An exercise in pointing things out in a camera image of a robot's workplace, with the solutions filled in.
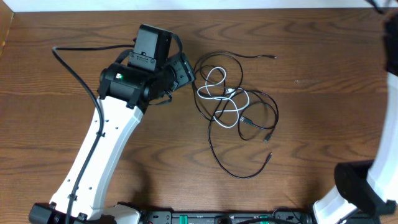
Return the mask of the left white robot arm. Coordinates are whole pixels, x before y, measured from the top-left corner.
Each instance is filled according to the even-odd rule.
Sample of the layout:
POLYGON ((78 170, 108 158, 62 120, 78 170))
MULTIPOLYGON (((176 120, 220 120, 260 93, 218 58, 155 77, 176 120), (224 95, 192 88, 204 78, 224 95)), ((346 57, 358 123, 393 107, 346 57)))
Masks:
POLYGON ((119 203, 105 207, 106 193, 127 140, 150 105, 172 101, 175 90, 195 75, 171 31, 143 24, 133 44, 122 45, 116 60, 99 77, 89 96, 95 112, 65 180, 49 203, 36 203, 31 223, 139 223, 138 209, 119 203))

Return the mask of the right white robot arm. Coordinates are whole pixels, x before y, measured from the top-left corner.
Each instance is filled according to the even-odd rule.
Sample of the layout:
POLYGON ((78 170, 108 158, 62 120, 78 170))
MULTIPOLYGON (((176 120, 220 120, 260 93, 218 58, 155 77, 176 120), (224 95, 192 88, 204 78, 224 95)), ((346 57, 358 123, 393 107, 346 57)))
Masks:
POLYGON ((397 15, 384 23, 387 110, 375 159, 344 162, 334 169, 335 186, 312 205, 302 223, 380 223, 397 209, 397 15))

